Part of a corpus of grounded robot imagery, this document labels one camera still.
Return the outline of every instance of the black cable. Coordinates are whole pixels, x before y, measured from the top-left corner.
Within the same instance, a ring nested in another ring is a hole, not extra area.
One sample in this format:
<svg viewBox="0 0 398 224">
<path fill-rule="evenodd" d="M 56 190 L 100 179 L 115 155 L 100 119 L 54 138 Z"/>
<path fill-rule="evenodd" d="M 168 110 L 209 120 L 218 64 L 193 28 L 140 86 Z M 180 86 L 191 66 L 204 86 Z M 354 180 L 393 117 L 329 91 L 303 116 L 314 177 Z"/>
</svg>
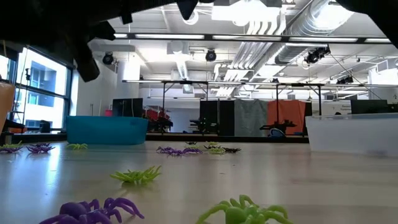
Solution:
<svg viewBox="0 0 398 224">
<path fill-rule="evenodd" d="M 335 61 L 346 71 L 346 73 L 349 74 L 349 71 L 332 55 L 330 54 L 330 56 L 335 59 Z M 365 87 L 365 89 L 367 89 L 369 92 L 371 92 L 373 95 L 377 96 L 380 100 L 382 100 L 382 98 L 380 98 L 380 96 L 378 96 L 377 94 L 375 94 L 372 90 L 370 90 L 368 87 L 364 86 L 363 83 L 361 83 L 357 78 L 354 77 L 354 75 L 351 75 L 351 77 L 353 77 L 357 82 L 359 82 L 359 84 L 363 85 L 363 87 Z"/>
</svg>

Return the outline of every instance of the teal bin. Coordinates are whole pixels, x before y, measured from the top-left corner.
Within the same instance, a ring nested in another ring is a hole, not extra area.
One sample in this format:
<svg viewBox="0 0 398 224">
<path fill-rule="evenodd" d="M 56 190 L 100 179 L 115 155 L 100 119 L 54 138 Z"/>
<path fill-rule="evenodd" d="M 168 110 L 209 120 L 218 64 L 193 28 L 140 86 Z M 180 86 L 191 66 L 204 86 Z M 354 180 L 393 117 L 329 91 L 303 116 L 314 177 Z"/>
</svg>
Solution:
<svg viewBox="0 0 398 224">
<path fill-rule="evenodd" d="M 147 127 L 142 118 L 67 116 L 67 139 L 71 144 L 142 144 Z"/>
</svg>

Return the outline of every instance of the floor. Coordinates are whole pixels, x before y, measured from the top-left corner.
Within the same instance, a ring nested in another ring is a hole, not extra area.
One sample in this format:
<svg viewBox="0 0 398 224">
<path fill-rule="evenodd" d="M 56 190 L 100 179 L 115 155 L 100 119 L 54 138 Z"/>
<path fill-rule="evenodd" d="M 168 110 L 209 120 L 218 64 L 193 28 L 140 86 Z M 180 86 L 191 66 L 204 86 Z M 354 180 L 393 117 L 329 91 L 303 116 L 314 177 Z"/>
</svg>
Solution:
<svg viewBox="0 0 398 224">
<path fill-rule="evenodd" d="M 263 206 L 281 204 L 294 223 L 395 223 L 398 219 L 398 160 L 352 154 L 311 153 L 308 144 L 239 144 L 238 154 L 167 157 L 158 146 L 89 146 L 50 154 L 27 150 L 0 155 L 0 223 L 38 223 L 61 204 L 107 197 L 131 199 L 145 216 L 124 223 L 195 223 L 212 205 L 239 194 Z M 162 165 L 146 187 L 109 177 L 117 170 Z M 209 223 L 224 223 L 222 212 Z"/>
</svg>

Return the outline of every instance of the fluorescent light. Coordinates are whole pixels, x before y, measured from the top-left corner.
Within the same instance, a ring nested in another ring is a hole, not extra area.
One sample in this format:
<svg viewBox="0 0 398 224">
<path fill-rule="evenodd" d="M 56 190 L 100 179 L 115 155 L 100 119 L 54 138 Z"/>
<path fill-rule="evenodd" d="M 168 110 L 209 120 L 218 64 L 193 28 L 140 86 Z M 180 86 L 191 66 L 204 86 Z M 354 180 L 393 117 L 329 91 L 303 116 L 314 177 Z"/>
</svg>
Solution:
<svg viewBox="0 0 398 224">
<path fill-rule="evenodd" d="M 327 47 L 327 44 L 311 44 L 311 43 L 286 43 L 288 47 Z"/>
<path fill-rule="evenodd" d="M 129 83 L 162 83 L 162 81 L 159 80 L 123 80 L 123 81 Z"/>
<path fill-rule="evenodd" d="M 269 37 L 260 35 L 213 35 L 214 40 L 258 40 L 258 41 L 280 41 L 281 37 Z"/>
<path fill-rule="evenodd" d="M 305 42 L 356 42 L 358 38 L 345 38 L 345 37 L 291 37 L 289 41 Z"/>
<path fill-rule="evenodd" d="M 127 38 L 127 34 L 114 34 L 116 38 Z"/>
<path fill-rule="evenodd" d="M 242 85 L 242 82 L 208 82 L 209 84 Z"/>
<path fill-rule="evenodd" d="M 391 43 L 387 38 L 367 38 L 365 43 Z"/>
<path fill-rule="evenodd" d="M 136 34 L 138 39 L 204 39 L 204 35 L 190 34 Z"/>
</svg>

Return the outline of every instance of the glass window pane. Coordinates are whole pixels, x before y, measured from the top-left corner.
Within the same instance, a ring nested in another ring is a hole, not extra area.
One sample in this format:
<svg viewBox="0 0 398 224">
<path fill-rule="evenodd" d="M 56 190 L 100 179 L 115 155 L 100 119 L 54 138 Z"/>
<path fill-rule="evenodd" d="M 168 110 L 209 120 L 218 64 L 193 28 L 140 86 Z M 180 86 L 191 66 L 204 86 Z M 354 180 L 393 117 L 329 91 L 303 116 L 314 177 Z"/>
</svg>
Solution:
<svg viewBox="0 0 398 224">
<path fill-rule="evenodd" d="M 62 128 L 64 100 L 59 97 L 48 96 L 33 91 L 16 89 L 14 100 L 16 111 L 24 111 L 26 98 L 25 122 L 28 127 L 38 128 L 40 120 L 49 121 L 52 128 Z M 21 123 L 23 113 L 16 113 L 14 121 Z"/>
<path fill-rule="evenodd" d="M 24 49 L 18 58 L 17 82 L 28 85 L 25 69 L 29 68 L 32 87 L 51 91 L 60 95 L 65 94 L 67 85 L 67 68 L 32 50 Z"/>
<path fill-rule="evenodd" d="M 2 79 L 10 79 L 12 73 L 15 70 L 15 61 L 9 60 L 6 57 L 0 55 L 0 75 Z"/>
</svg>

